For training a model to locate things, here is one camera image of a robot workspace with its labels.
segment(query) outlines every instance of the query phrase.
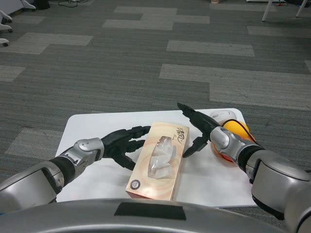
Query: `black cable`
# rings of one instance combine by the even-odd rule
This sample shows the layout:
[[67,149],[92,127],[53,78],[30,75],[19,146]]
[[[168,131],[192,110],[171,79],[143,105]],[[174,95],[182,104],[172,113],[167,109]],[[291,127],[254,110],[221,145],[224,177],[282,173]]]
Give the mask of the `black cable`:
[[262,146],[261,144],[259,144],[259,143],[256,141],[256,139],[248,132],[248,130],[247,130],[238,120],[235,120],[235,119],[226,120],[226,121],[222,124],[222,126],[224,126],[226,123],[228,123],[228,122],[230,122],[230,121],[235,121],[235,122],[237,122],[237,123],[245,130],[245,132],[247,133],[247,135],[248,135],[258,146],[260,146],[260,147],[263,148],[263,146]]
[[[58,1],[58,5],[59,6],[65,6],[65,7],[68,7],[68,8],[73,8],[73,7],[77,7],[78,3],[84,3],[84,2],[87,2],[87,1],[89,1],[89,0],[60,0],[60,1]],[[71,5],[71,6],[62,4],[62,3],[65,3],[65,2],[67,2],[69,4],[71,4],[71,3],[76,3],[76,4],[75,5]]]

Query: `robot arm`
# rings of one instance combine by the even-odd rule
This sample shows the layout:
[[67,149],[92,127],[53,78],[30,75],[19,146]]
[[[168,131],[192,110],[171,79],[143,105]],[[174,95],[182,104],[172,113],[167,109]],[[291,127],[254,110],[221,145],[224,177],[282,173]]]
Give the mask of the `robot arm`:
[[149,129],[150,126],[138,126],[112,132],[102,139],[79,140],[59,156],[7,179],[0,184],[0,214],[55,202],[63,187],[102,158],[112,158],[133,170],[135,163],[125,153],[142,147],[144,140],[130,140],[145,135]]
[[[212,118],[182,104],[178,107],[219,153],[229,156],[247,174],[253,184],[253,200],[261,209],[280,220],[285,219],[291,232],[310,232],[311,182],[308,173],[281,155],[221,127]],[[202,149],[207,141],[202,143],[195,139],[193,144],[190,154],[196,148]]]

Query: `round logo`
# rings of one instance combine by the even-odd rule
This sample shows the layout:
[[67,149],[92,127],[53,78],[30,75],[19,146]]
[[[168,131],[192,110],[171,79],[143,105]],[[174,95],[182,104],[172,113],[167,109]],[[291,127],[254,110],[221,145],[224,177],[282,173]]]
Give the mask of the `round logo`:
[[139,189],[139,187],[140,187],[140,181],[139,180],[133,180],[131,182],[131,189],[136,190],[136,189]]

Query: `white chair leg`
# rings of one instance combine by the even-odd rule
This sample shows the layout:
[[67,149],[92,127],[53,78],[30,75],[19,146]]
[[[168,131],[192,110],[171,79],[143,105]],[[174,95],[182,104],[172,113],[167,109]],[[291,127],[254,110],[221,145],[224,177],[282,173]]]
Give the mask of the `white chair leg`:
[[13,32],[12,28],[9,25],[4,25],[0,23],[0,31],[8,30],[10,33]]
[[8,16],[5,12],[0,11],[0,15],[2,15],[4,19],[8,20],[9,23],[12,23],[12,18]]
[[26,0],[21,0],[21,3],[23,3],[24,8],[35,10],[35,6],[34,6],[34,5],[31,5],[31,4],[28,3]]
[[298,10],[298,12],[297,12],[296,17],[299,17],[299,14],[300,14],[300,12],[302,11],[302,9],[305,7],[307,1],[308,1],[308,0],[304,0],[304,1],[302,2],[301,6],[300,6],[300,8],[299,8],[299,10]]
[[9,43],[9,41],[7,39],[0,38],[0,44],[2,44],[3,46],[7,47],[8,43]]
[[269,12],[269,10],[270,10],[270,7],[271,7],[272,2],[273,2],[273,0],[269,0],[268,5],[267,5],[267,7],[266,7],[266,10],[265,10],[265,12],[264,12],[264,14],[263,14],[263,17],[262,17],[262,20],[261,20],[262,22],[266,21],[266,18],[267,18],[267,16],[268,16],[268,12]]

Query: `black panel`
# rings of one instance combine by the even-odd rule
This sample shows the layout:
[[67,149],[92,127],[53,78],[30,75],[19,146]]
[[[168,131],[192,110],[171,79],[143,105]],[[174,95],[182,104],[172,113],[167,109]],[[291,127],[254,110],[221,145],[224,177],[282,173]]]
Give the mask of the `black panel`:
[[122,202],[115,216],[155,217],[174,220],[186,220],[182,206]]
[[252,196],[252,197],[253,197],[253,200],[256,203],[256,205],[259,206],[261,209],[263,209],[264,211],[274,215],[274,217],[276,217],[278,220],[284,220],[284,214],[283,213],[265,205],[264,203],[262,203],[260,200],[258,200],[254,196]]
[[50,162],[54,163],[64,175],[64,186],[73,181],[75,176],[75,169],[72,162],[65,157],[55,157],[50,160]]
[[247,161],[258,150],[264,150],[264,148],[257,146],[257,145],[249,146],[243,149],[241,153],[239,154],[238,165],[244,172],[246,172]]

